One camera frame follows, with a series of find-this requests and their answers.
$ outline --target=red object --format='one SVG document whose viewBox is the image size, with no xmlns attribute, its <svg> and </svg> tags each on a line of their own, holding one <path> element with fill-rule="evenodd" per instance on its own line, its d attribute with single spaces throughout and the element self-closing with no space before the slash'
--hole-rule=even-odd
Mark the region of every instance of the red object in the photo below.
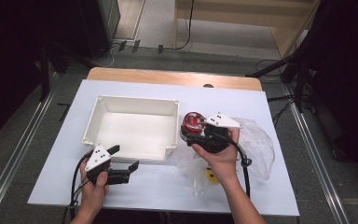
<svg viewBox="0 0 358 224">
<path fill-rule="evenodd" d="M 190 112 L 183 118 L 183 126 L 192 133 L 201 133 L 205 127 L 205 117 L 200 113 Z"/>
</svg>

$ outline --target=white tabletop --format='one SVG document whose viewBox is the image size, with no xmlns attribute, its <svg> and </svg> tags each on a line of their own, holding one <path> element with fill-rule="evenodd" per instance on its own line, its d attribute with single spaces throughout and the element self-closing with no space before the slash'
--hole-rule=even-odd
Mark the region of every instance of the white tabletop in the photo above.
<svg viewBox="0 0 358 224">
<path fill-rule="evenodd" d="M 173 99 L 180 102 L 179 116 L 190 111 L 205 116 L 222 112 L 255 121 L 273 141 L 275 162 L 267 181 L 250 173 L 252 202 L 262 215 L 299 216 L 264 92 L 95 80 L 83 80 L 28 203 L 69 204 L 76 164 L 90 150 L 82 144 L 82 137 L 98 95 Z M 243 185 L 242 174 L 239 178 Z M 220 185 L 194 196 L 186 174 L 168 164 L 140 164 L 129 184 L 110 186 L 104 207 L 229 213 Z"/>
</svg>

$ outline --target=plastic wrap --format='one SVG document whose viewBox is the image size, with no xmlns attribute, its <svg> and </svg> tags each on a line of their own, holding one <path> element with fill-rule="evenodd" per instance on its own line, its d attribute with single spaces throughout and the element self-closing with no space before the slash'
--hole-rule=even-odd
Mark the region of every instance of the plastic wrap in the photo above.
<svg viewBox="0 0 358 224">
<path fill-rule="evenodd" d="M 254 121 L 250 119 L 234 120 L 243 125 L 239 143 L 247 157 L 252 160 L 252 164 L 248 167 L 249 172 L 268 180 L 275 160 L 272 140 Z M 188 147 L 183 140 L 178 141 L 178 148 L 172 156 L 176 166 L 186 173 L 194 194 L 204 194 L 208 185 L 212 184 L 206 175 L 208 163 L 200 158 L 192 147 Z M 237 162 L 237 171 L 240 169 L 240 162 Z"/>
</svg>

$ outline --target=white tray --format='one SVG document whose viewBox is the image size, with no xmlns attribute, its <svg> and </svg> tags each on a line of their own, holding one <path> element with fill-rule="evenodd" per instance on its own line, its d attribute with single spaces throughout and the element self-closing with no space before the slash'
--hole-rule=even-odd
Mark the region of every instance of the white tray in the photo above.
<svg viewBox="0 0 358 224">
<path fill-rule="evenodd" d="M 114 159 L 164 161 L 177 148 L 179 101 L 98 96 L 86 145 L 120 145 Z"/>
</svg>

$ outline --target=black stand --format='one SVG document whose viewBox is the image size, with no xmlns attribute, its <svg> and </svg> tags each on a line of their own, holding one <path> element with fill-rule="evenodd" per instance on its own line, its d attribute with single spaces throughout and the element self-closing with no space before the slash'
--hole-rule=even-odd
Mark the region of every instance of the black stand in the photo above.
<svg viewBox="0 0 358 224">
<path fill-rule="evenodd" d="M 60 73 L 66 73 L 68 64 L 62 55 L 68 55 L 78 62 L 84 64 L 89 69 L 96 67 L 95 64 L 87 61 L 81 56 L 74 53 L 72 50 L 68 49 L 66 46 L 56 43 L 48 42 L 40 50 L 40 67 L 41 67 L 41 85 L 42 85 L 42 94 L 40 96 L 40 102 L 43 102 L 50 91 L 49 87 L 49 74 L 48 74 L 48 59 L 50 59 L 51 64 L 54 69 Z"/>
<path fill-rule="evenodd" d="M 311 29 L 309 30 L 301 45 L 298 47 L 298 49 L 295 50 L 293 54 L 280 61 L 277 61 L 276 63 L 264 68 L 263 70 L 260 70 L 251 75 L 247 75 L 247 77 L 259 78 L 275 69 L 287 65 L 281 75 L 281 81 L 283 83 L 290 83 L 295 78 L 296 74 L 298 74 L 295 89 L 295 103 L 300 113 L 302 113 L 301 96 L 303 87 L 306 79 L 310 76 L 310 60 L 312 59 L 312 56 L 314 55 L 322 39 L 326 38 L 326 36 L 322 37 L 322 31 L 325 29 L 324 23 L 329 21 L 329 12 L 331 11 L 331 8 L 335 6 L 335 4 L 336 1 L 328 5 L 324 4 L 324 1 L 321 1 Z"/>
</svg>

